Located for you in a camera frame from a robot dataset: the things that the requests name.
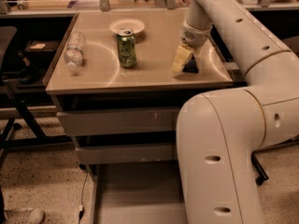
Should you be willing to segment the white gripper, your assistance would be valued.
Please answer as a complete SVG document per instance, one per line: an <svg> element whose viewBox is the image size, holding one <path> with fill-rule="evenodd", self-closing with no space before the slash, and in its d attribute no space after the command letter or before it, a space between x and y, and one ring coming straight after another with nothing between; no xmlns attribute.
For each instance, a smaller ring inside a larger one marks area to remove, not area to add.
<svg viewBox="0 0 299 224"><path fill-rule="evenodd" d="M172 63L172 71L180 74L185 65L192 58L192 50L194 59L200 59L201 48L209 37L212 24L209 22L203 28L196 28L183 22L180 33L181 45L178 46Z"/></svg>

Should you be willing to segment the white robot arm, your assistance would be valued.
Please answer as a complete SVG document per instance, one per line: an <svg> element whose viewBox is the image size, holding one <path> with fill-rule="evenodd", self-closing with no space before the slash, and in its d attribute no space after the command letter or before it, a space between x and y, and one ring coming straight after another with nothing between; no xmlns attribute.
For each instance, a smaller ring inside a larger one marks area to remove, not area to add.
<svg viewBox="0 0 299 224"><path fill-rule="evenodd" d="M299 60L235 0L192 0L183 28L216 28L247 82L198 94L178 113L188 222L264 224L251 154L299 134Z"/></svg>

